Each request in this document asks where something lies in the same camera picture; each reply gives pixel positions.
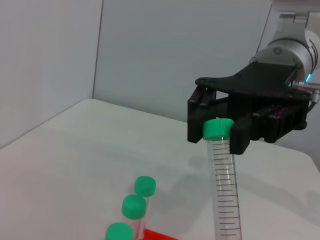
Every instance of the white table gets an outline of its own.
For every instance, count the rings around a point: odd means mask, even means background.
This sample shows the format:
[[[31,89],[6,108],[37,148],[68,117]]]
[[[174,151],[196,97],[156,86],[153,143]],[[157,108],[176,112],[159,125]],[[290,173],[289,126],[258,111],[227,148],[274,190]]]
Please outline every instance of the white table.
[[[320,238],[307,155],[256,141],[235,161],[244,240]],[[205,142],[187,142],[184,122],[92,99],[0,150],[0,239],[103,240],[141,175],[157,181],[149,228],[214,239]]]

